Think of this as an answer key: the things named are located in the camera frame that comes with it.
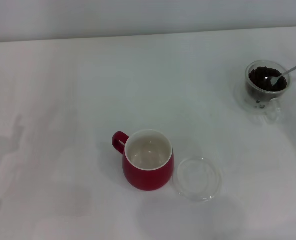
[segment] coffee bean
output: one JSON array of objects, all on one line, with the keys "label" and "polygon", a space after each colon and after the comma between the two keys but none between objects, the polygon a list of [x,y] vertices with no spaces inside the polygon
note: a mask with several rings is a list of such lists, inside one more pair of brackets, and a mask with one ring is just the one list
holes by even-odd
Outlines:
[{"label": "coffee bean", "polygon": [[269,92],[279,92],[284,90],[288,83],[284,77],[281,77],[278,82],[272,86],[269,78],[279,77],[281,73],[277,69],[272,69],[268,67],[258,67],[249,73],[249,78],[258,88]]}]

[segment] metal spoon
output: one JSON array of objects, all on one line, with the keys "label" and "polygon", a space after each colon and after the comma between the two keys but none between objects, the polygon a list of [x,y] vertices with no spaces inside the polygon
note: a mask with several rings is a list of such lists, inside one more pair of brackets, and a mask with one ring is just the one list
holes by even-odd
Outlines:
[{"label": "metal spoon", "polygon": [[272,85],[272,86],[275,86],[276,83],[278,82],[278,80],[279,80],[281,77],[283,77],[283,76],[285,76],[285,75],[287,75],[287,74],[289,74],[289,73],[291,73],[291,72],[293,72],[293,71],[295,71],[295,70],[296,70],[296,66],[293,67],[292,69],[290,69],[290,70],[284,72],[283,74],[281,74],[281,75],[278,76],[278,77],[275,77],[275,76],[270,77],[270,76],[268,76],[268,77],[265,77],[265,79],[266,79],[266,80],[270,80],[271,85]]}]

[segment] table surface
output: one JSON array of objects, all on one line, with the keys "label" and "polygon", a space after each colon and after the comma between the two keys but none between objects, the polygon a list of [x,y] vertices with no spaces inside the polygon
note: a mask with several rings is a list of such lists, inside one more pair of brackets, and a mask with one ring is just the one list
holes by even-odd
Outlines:
[{"label": "table surface", "polygon": [[[0,240],[296,240],[296,72],[270,122],[236,102],[256,60],[296,65],[296,27],[0,43]],[[133,188],[117,131],[222,171],[193,203]]]}]

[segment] clear glass lid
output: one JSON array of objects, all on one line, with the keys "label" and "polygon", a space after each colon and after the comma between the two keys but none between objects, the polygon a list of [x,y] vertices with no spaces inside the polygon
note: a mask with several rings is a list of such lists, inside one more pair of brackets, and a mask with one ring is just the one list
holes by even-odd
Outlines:
[{"label": "clear glass lid", "polygon": [[194,202],[213,199],[222,187],[219,169],[210,160],[199,156],[184,159],[174,169],[172,180],[179,194]]}]

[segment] red mug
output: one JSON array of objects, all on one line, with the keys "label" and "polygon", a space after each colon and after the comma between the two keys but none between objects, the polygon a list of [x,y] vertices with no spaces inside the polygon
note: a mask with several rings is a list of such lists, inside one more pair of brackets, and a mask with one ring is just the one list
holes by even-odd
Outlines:
[{"label": "red mug", "polygon": [[147,129],[129,137],[118,131],[112,137],[112,145],[122,154],[123,173],[135,188],[153,191],[172,177],[174,151],[161,132]]}]

